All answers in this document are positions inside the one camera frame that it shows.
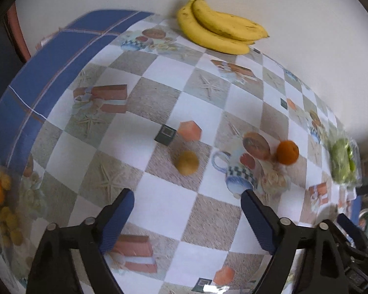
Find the orange tangerine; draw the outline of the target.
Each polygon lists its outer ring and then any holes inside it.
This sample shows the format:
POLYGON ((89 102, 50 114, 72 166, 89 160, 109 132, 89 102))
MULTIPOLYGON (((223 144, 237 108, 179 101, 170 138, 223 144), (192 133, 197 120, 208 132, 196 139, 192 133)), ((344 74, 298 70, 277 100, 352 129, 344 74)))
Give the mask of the orange tangerine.
POLYGON ((291 140, 281 141, 276 149, 276 160, 282 165, 292 165, 299 157, 299 148, 291 140))

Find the small brown longan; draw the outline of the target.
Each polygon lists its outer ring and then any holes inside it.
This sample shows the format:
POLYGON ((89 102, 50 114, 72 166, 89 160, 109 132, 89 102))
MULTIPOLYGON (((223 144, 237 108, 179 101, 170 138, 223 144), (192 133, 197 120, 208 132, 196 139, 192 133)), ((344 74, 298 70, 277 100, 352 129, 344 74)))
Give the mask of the small brown longan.
POLYGON ((199 168, 199 159, 192 151, 183 151, 175 162, 175 168, 183 176, 195 173, 199 168))

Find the clear pack of green fruits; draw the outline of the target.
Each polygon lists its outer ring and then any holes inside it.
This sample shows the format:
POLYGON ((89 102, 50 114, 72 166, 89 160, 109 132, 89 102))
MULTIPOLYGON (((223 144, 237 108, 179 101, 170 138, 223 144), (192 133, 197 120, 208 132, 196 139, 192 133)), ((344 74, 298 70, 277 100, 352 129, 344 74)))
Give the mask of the clear pack of green fruits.
POLYGON ((337 134, 329 139, 331 175, 334 182, 346 186, 362 183, 360 151, 349 136, 337 134))

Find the clear bag of small fruits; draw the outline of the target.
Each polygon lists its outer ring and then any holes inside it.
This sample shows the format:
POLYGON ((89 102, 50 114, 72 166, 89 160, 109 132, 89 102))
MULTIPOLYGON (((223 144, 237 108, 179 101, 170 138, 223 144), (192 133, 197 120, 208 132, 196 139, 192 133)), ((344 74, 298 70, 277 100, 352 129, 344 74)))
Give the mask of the clear bag of small fruits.
POLYGON ((0 164, 0 262, 4 264, 4 274, 9 281, 26 285, 30 264, 27 257, 22 257, 26 240, 20 229, 20 219, 9 205, 12 186, 11 175, 0 164))

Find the checkered printed tablecloth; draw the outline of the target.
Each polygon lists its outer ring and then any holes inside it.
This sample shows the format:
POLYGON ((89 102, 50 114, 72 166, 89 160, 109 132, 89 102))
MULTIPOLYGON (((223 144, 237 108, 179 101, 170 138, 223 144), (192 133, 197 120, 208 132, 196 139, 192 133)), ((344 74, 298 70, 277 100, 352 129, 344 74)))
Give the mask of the checkered printed tablecloth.
MULTIPOLYGON (((241 210, 248 188, 299 226, 356 218, 356 193, 331 175, 337 134, 346 136, 331 109, 257 49, 207 50, 141 11, 75 20, 0 99, 0 164, 30 270, 46 229, 93 224, 128 188, 133 210, 104 256, 125 293, 199 293, 217 282, 253 292, 271 257, 241 210), (299 148, 292 165, 276 160, 286 140, 299 148), (183 151, 199 159, 189 176, 175 168, 183 151)), ((11 282, 0 262, 0 276, 28 293, 29 274, 26 285, 11 282)))

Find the yellow banana bunch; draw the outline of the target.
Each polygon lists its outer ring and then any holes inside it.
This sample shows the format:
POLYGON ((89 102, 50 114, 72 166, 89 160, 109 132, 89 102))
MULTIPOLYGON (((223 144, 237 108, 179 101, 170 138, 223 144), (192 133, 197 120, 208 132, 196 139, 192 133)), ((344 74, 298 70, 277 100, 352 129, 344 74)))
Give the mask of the yellow banana bunch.
POLYGON ((215 11, 206 0, 188 0, 177 12, 177 22, 191 42, 224 54, 247 54, 250 45, 269 38, 260 24, 215 11))

